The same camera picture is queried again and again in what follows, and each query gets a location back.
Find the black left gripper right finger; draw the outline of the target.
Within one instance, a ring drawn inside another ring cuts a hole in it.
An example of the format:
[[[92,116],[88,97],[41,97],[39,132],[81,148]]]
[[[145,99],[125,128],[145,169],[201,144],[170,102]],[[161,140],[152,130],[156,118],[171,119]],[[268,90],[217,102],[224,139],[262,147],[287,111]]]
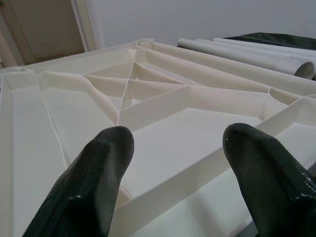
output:
[[[275,137],[229,125],[223,150],[260,237],[316,235],[316,179]]]

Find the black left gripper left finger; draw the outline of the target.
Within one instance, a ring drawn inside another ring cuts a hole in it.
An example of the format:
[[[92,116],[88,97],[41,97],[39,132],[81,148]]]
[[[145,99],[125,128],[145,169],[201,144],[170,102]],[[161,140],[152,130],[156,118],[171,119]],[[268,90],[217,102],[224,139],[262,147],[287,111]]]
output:
[[[134,153],[125,126],[100,131],[57,179],[25,237],[106,237]]]

